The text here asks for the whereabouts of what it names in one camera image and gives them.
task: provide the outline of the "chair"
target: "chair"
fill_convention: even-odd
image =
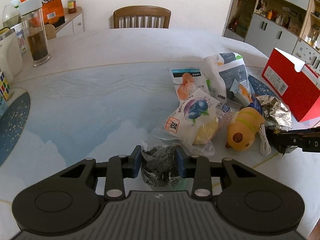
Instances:
[[[149,16],[148,27],[152,28],[152,16],[156,16],[156,28],[159,28],[159,17],[164,16],[163,28],[169,28],[171,11],[156,6],[127,6],[120,8],[113,13],[113,26],[115,29],[119,29],[119,20],[123,17],[123,27],[126,28],[126,17],[130,17],[129,27],[132,28],[132,17],[136,17],[135,28],[139,28],[139,16],[142,17],[142,27],[146,27],[146,15]]]
[[[52,24],[46,24],[44,26],[45,35],[47,36],[47,40],[54,39],[57,37],[56,28]]]

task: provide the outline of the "barcode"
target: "barcode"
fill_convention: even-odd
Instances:
[[[285,90],[285,84],[283,84],[283,85],[280,87],[279,92],[282,93],[283,90]]]
[[[49,13],[48,15],[47,15],[47,18],[48,18],[48,20],[49,19],[51,19],[51,18],[53,18],[53,17],[55,17],[56,16],[56,12],[53,12],[53,13]]]

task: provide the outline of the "yellow duck toy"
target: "yellow duck toy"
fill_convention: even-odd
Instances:
[[[239,111],[228,126],[226,148],[236,151],[247,150],[254,142],[255,134],[265,122],[257,110],[246,107]]]

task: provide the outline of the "metal screw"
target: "metal screw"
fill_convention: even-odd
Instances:
[[[107,191],[107,196],[109,197],[120,197],[122,195],[122,191],[119,189],[110,189]]]
[[[204,188],[199,188],[195,190],[195,195],[198,197],[207,197],[210,195],[210,191]]]

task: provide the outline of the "jar lid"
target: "jar lid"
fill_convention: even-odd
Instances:
[[[38,10],[42,7],[42,0],[25,0],[19,4],[19,11],[21,16],[26,15],[30,12]]]

